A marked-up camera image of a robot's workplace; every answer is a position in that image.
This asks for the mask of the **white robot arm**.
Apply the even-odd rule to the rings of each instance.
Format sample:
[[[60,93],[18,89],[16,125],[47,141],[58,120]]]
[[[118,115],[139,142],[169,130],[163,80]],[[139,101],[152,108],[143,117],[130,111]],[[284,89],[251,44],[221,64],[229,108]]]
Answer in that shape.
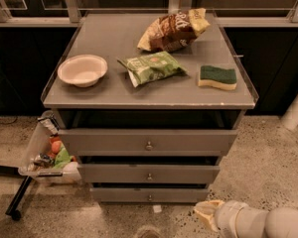
[[[198,202],[194,212],[222,238],[298,238],[298,210],[293,208],[267,211],[236,200],[209,200]]]

